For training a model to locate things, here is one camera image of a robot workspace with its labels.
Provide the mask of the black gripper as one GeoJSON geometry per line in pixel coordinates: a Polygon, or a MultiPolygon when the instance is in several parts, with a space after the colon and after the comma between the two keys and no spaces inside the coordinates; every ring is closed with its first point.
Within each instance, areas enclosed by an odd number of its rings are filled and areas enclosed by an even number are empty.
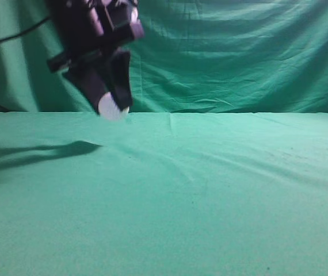
{"type": "MultiPolygon", "coordinates": [[[[114,49],[144,37],[138,1],[47,1],[50,19],[62,43],[60,54],[47,61],[57,72],[99,50],[114,49]]],[[[130,51],[116,50],[110,60],[110,90],[120,111],[132,106],[129,81],[130,51]]],[[[108,92],[105,82],[89,65],[77,64],[62,73],[88,101],[96,114],[108,92]]]]}

